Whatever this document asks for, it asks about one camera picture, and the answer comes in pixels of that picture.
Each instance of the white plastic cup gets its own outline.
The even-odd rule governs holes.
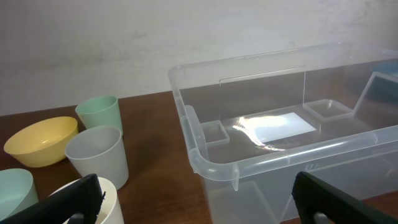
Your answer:
[[[78,180],[72,181],[67,185],[59,188],[55,192],[68,187]],[[101,209],[97,216],[95,224],[124,224],[122,210],[120,209],[120,203],[118,199],[118,191],[116,187],[109,180],[99,177],[99,186],[101,186],[102,193],[106,192],[105,199],[102,201]]]
[[[129,178],[122,133],[115,126],[97,126],[76,135],[65,154],[82,177],[96,174],[119,190]]]

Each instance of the light blue bowl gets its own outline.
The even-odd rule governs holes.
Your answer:
[[[37,202],[33,176],[28,170],[0,171],[0,221]]]

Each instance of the bowl rim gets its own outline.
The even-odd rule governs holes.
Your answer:
[[[69,183],[63,185],[62,187],[58,188],[56,191],[52,192],[49,196],[51,196],[51,195],[53,195],[54,193],[56,193],[56,192],[58,192],[58,191],[64,189],[65,187],[68,187],[69,185],[75,183],[75,182],[78,181],[78,180],[80,180],[80,179],[73,180],[73,181],[71,181],[71,182],[69,182]],[[111,210],[109,211],[108,214],[106,214],[105,219],[100,223],[100,224],[103,224],[103,223],[105,223],[105,221],[109,218],[110,214],[114,211],[114,208],[115,208],[116,204],[118,203],[119,197],[118,197],[118,190],[116,189],[116,187],[114,186],[114,184],[113,184],[110,180],[108,180],[108,179],[106,179],[106,178],[104,178],[104,177],[98,177],[98,181],[100,181],[100,180],[102,180],[102,181],[104,181],[104,182],[107,182],[107,183],[109,184],[109,186],[112,188],[111,190],[112,190],[113,192],[115,192],[115,194],[116,194],[115,200],[112,201],[112,208],[111,208]]]
[[[18,134],[20,134],[21,132],[23,132],[23,131],[26,130],[27,128],[33,127],[33,126],[35,126],[35,125],[37,125],[37,124],[39,124],[39,123],[48,122],[48,121],[51,120],[51,119],[60,119],[60,118],[67,118],[67,119],[70,119],[71,121],[74,122],[74,125],[73,125],[74,128],[73,128],[67,135],[65,135],[64,138],[62,138],[61,140],[59,140],[59,141],[57,141],[57,142],[54,142],[53,144],[51,144],[51,145],[49,145],[49,146],[46,146],[46,147],[44,147],[44,148],[40,148],[40,149],[38,149],[38,150],[36,150],[36,151],[32,151],[32,152],[14,153],[14,152],[9,152],[9,151],[6,150],[6,146],[7,146],[8,144],[10,144],[10,142],[12,141],[12,139],[14,139],[15,136],[17,136]],[[24,154],[30,154],[30,153],[33,153],[33,152],[38,152],[38,151],[47,149],[47,148],[49,148],[49,147],[52,147],[52,146],[58,144],[59,142],[63,141],[65,138],[67,138],[68,136],[70,136],[70,135],[76,130],[77,127],[78,127],[78,122],[77,122],[77,120],[76,120],[75,118],[71,117],[71,116],[58,116],[58,117],[54,117],[54,118],[44,119],[44,120],[42,120],[42,121],[39,121],[39,122],[36,122],[36,123],[34,123],[34,124],[31,124],[31,125],[29,125],[29,126],[27,126],[27,127],[24,127],[24,128],[22,128],[21,130],[19,130],[17,133],[13,134],[13,135],[6,141],[6,143],[4,144],[4,147],[3,147],[3,148],[4,148],[4,152],[6,152],[6,153],[8,153],[8,154],[10,154],[10,155],[24,155]]]
[[[8,217],[21,204],[21,202],[25,200],[26,196],[32,190],[32,186],[34,184],[33,175],[31,172],[29,172],[29,170],[25,170],[25,169],[21,169],[21,168],[11,168],[11,169],[6,169],[6,170],[0,170],[0,172],[11,172],[12,170],[18,171],[18,172],[24,172],[24,173],[28,174],[30,186],[29,186],[29,189],[26,192],[24,192],[24,197],[21,198],[20,200],[18,200],[18,203],[16,204],[15,208],[13,208],[12,211],[10,213],[8,213],[5,217]]]
[[[90,112],[90,113],[79,113],[79,112],[78,112],[78,108],[79,108],[79,107],[82,107],[82,106],[83,106],[84,104],[86,104],[87,102],[89,102],[89,101],[91,101],[91,100],[97,100],[98,98],[106,98],[106,97],[112,97],[112,98],[114,98],[114,99],[115,99],[115,102],[114,102],[111,106],[109,106],[109,107],[107,107],[107,108],[104,108],[104,109],[101,109],[101,110],[99,110],[99,111]],[[104,111],[104,110],[107,110],[107,109],[113,107],[113,106],[114,106],[116,103],[118,103],[118,102],[119,102],[119,98],[117,98],[116,96],[113,96],[113,95],[95,96],[95,97],[92,97],[92,98],[90,98],[90,99],[87,99],[87,100],[85,100],[85,101],[79,103],[79,104],[76,106],[76,108],[75,108],[75,112],[76,112],[76,114],[78,114],[78,115],[79,115],[79,114],[81,114],[81,115],[95,114],[95,113],[99,113],[99,112],[102,112],[102,111]]]
[[[101,152],[101,153],[99,153],[99,154],[97,154],[97,155],[95,155],[95,156],[90,156],[90,157],[85,157],[85,158],[74,158],[74,157],[69,156],[69,155],[67,154],[68,146],[72,143],[73,140],[75,140],[76,138],[78,138],[79,135],[81,136],[82,134],[85,134],[85,133],[87,133],[88,131],[93,131],[93,130],[99,129],[99,128],[112,128],[112,129],[117,129],[117,130],[119,131],[119,138],[118,138],[118,140],[117,140],[109,149],[107,149],[106,151]],[[121,130],[120,130],[118,127],[116,127],[116,126],[112,126],[112,125],[101,125],[101,126],[97,126],[97,127],[94,127],[94,128],[89,128],[89,129],[86,129],[86,130],[84,130],[84,131],[78,133],[76,136],[74,136],[74,137],[68,142],[68,144],[65,146],[65,155],[66,155],[66,157],[67,157],[68,159],[73,159],[73,160],[77,160],[77,161],[82,161],[82,160],[92,159],[92,158],[95,158],[95,157],[98,157],[98,156],[102,156],[103,154],[106,154],[106,153],[109,152],[110,150],[114,149],[115,146],[116,146],[117,144],[119,144],[119,142],[121,141],[121,138],[122,138],[122,132],[121,132]]]

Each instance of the bowl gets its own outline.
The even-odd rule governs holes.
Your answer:
[[[50,118],[17,132],[5,143],[4,151],[27,167],[49,166],[66,157],[65,147],[77,134],[75,118]]]
[[[28,170],[0,171],[0,221],[38,202],[33,176]]]
[[[69,184],[64,185],[55,192],[58,192],[65,187],[68,187],[76,181],[78,180],[74,180]],[[116,190],[116,187],[112,184],[111,181],[105,178],[99,177],[98,181],[99,186],[101,186],[102,193],[106,192],[106,194],[95,224],[124,224],[122,210],[120,208],[120,203],[118,199],[118,191]]]

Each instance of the clear plastic storage box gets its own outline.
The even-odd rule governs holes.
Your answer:
[[[398,190],[398,78],[335,43],[174,67],[169,77],[214,224],[279,223],[305,170],[358,198]]]

